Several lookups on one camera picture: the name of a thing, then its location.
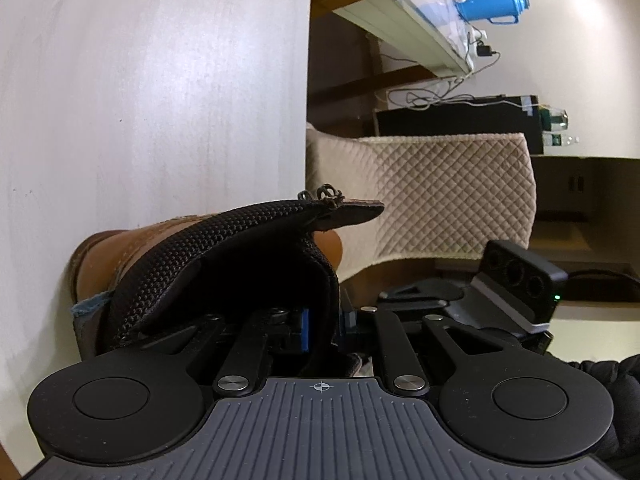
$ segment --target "gray grooved plate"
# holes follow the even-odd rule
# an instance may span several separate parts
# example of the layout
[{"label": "gray grooved plate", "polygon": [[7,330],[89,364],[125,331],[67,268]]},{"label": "gray grooved plate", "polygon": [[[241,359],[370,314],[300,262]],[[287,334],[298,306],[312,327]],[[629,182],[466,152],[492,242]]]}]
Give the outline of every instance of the gray grooved plate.
[{"label": "gray grooved plate", "polygon": [[31,480],[595,480],[597,460],[505,465],[455,441],[422,400],[374,379],[267,380],[258,393],[220,400],[190,440],[132,465],[45,459]]}]

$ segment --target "crosshair marking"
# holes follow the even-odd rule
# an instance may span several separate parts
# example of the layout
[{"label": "crosshair marking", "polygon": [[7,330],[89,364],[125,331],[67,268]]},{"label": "crosshair marking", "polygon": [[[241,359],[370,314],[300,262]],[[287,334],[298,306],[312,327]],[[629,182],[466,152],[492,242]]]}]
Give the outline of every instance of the crosshair marking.
[{"label": "crosshair marking", "polygon": [[314,390],[317,390],[318,392],[325,392],[329,388],[333,388],[333,386],[329,386],[327,383],[317,383],[317,384],[314,384],[312,388]]}]

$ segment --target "black circular pad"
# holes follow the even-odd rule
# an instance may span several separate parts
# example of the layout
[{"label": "black circular pad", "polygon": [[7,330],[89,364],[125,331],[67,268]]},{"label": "black circular pad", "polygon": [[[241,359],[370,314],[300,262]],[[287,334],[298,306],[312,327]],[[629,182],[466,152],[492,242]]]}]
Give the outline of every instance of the black circular pad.
[{"label": "black circular pad", "polygon": [[482,333],[474,337],[502,349],[465,354],[445,336],[447,323],[434,333],[456,371],[444,383],[438,406],[449,429],[473,449],[511,462],[562,462],[607,432],[613,403],[595,378]]},{"label": "black circular pad", "polygon": [[139,412],[149,400],[148,388],[124,377],[91,381],[74,395],[76,408],[91,418],[115,420]]},{"label": "black circular pad", "polygon": [[121,348],[44,379],[27,415],[46,454],[116,464],[178,444],[202,419],[204,399],[178,356]]},{"label": "black circular pad", "polygon": [[518,377],[495,387],[494,402],[509,415],[544,420],[566,408],[566,393],[557,384],[533,377]]}]

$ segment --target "beige quilted chair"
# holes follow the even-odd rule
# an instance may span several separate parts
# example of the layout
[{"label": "beige quilted chair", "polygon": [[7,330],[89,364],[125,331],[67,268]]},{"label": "beige quilted chair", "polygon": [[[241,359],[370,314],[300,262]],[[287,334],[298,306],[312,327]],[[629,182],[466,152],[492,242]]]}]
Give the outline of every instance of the beige quilted chair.
[{"label": "beige quilted chair", "polygon": [[523,247],[536,183],[523,134],[343,139],[306,130],[306,185],[381,200],[377,219],[338,230],[340,280],[404,258],[480,258],[490,239]]}]

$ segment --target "camera lens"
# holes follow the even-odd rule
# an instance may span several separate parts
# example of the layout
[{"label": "camera lens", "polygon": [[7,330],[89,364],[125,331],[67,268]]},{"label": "camera lens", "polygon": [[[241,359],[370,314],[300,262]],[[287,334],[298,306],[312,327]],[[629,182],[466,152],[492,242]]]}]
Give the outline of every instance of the camera lens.
[{"label": "camera lens", "polygon": [[524,266],[518,260],[511,260],[504,270],[507,277],[507,283],[511,286],[518,285],[524,276]]},{"label": "camera lens", "polygon": [[532,276],[527,281],[527,294],[532,298],[539,298],[545,291],[545,282],[538,276]]},{"label": "camera lens", "polygon": [[500,253],[494,250],[494,251],[490,251],[489,254],[487,254],[486,260],[487,260],[487,263],[489,264],[489,268],[492,270],[495,270],[498,267],[500,267],[500,263],[502,259],[500,257]]}]

